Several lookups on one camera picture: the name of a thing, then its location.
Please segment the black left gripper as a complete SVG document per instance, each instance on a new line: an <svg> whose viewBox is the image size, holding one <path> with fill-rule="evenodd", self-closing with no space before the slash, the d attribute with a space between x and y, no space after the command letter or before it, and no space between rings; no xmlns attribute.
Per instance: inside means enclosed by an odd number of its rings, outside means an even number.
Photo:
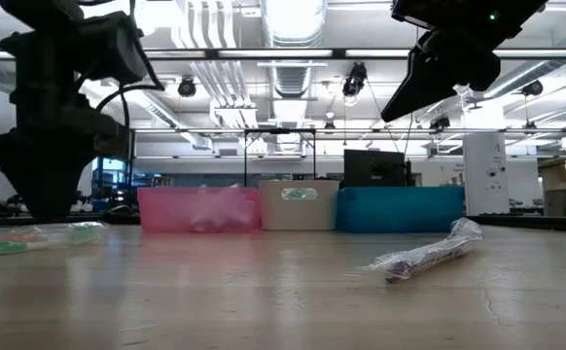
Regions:
<svg viewBox="0 0 566 350"><path fill-rule="evenodd" d="M35 105L17 106L17 122L0 134L0 170L38 219L67 216L76 203L78 185L85 167L96 157L125 158L129 128L93 108L79 93L75 100L52 109L44 117ZM48 171L49 204L35 171L16 163L25 159L61 158L66 167Z"/></svg>

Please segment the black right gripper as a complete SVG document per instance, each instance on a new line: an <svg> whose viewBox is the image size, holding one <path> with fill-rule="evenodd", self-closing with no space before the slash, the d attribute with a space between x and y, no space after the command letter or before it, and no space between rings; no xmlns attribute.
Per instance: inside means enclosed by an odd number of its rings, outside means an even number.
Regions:
<svg viewBox="0 0 566 350"><path fill-rule="evenodd" d="M407 55L407 75L381 111L385 122L453 96L453 86L483 91L498 78L500 58L462 29L433 29Z"/></svg>

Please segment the orange toothbrush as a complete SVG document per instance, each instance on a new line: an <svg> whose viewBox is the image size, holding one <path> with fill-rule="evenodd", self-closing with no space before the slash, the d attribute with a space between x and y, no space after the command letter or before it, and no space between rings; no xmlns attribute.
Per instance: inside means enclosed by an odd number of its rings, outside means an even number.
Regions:
<svg viewBox="0 0 566 350"><path fill-rule="evenodd" d="M69 240L69 233L41 227L0 227L0 249L30 248L61 244Z"/></svg>

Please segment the black metal gantry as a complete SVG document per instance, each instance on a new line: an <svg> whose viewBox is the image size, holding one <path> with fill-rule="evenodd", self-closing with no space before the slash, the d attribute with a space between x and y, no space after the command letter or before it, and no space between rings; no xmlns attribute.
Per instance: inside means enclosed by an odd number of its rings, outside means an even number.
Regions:
<svg viewBox="0 0 566 350"><path fill-rule="evenodd" d="M133 165L136 157L136 131L134 129L129 130L129 159L126 163L126 184L127 189L130 194L133 193Z"/></svg>

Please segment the black monitor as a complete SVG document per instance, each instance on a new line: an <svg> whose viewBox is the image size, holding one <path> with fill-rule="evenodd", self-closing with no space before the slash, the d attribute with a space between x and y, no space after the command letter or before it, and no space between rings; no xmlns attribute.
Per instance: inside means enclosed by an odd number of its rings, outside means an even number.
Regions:
<svg viewBox="0 0 566 350"><path fill-rule="evenodd" d="M402 153L345 150L343 163L345 187L404 187L407 184Z"/></svg>

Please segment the pink plastic bin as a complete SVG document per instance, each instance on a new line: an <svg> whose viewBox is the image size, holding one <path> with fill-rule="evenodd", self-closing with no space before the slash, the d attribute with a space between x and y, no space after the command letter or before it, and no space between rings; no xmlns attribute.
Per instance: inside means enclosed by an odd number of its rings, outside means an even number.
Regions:
<svg viewBox="0 0 566 350"><path fill-rule="evenodd" d="M262 228L255 188L140 188L140 225L146 233L251 232Z"/></svg>

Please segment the teal plastic bin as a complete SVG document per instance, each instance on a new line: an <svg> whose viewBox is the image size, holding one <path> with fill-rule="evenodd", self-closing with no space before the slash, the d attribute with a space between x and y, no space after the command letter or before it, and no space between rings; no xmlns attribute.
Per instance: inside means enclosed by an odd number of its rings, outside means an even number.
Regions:
<svg viewBox="0 0 566 350"><path fill-rule="evenodd" d="M337 194L336 229L352 233L448 232L464 215L462 187L358 187Z"/></svg>

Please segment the white plastic bin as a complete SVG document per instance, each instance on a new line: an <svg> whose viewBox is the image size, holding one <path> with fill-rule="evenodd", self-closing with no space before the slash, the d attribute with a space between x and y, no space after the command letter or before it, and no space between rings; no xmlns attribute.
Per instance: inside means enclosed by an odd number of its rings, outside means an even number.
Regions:
<svg viewBox="0 0 566 350"><path fill-rule="evenodd" d="M336 180L267 180L260 182L262 226L264 230L325 231L336 227ZM286 188L312 188L314 200L284 200Z"/></svg>

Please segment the silver round ceiling duct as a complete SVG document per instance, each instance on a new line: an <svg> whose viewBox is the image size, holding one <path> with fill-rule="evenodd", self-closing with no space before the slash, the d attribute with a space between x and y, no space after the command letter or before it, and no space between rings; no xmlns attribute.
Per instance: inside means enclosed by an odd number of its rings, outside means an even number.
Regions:
<svg viewBox="0 0 566 350"><path fill-rule="evenodd" d="M328 0L260 0L265 44L271 48L309 49L322 44ZM299 128L313 78L308 61L276 61L268 70L272 115L282 128Z"/></svg>

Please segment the white rectangular ceiling duct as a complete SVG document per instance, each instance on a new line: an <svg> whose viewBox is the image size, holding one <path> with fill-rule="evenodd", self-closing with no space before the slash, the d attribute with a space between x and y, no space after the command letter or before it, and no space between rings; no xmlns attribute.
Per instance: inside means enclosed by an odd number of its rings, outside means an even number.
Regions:
<svg viewBox="0 0 566 350"><path fill-rule="evenodd" d="M209 138L200 136L198 133L187 132L187 126L181 123L178 115L167 107L150 89L136 89L126 94L130 102L135 102L153 118L160 121L164 126L174 130L187 140L194 150L212 150L213 143Z"/></svg>

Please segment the black metal frame stand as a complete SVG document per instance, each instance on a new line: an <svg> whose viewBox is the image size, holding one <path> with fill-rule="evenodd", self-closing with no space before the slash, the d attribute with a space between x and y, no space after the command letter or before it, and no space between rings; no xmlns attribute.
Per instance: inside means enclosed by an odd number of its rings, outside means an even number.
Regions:
<svg viewBox="0 0 566 350"><path fill-rule="evenodd" d="M275 127L275 128L245 128L243 130L243 187L248 188L248 137L251 134L257 134L258 138L263 134L271 134L271 135L284 135L284 134L305 134L308 133L312 136L312 145L313 148L313 176L314 178L317 175L317 157L316 157L316 145L317 145L317 129L315 128L288 128L288 127Z"/></svg>

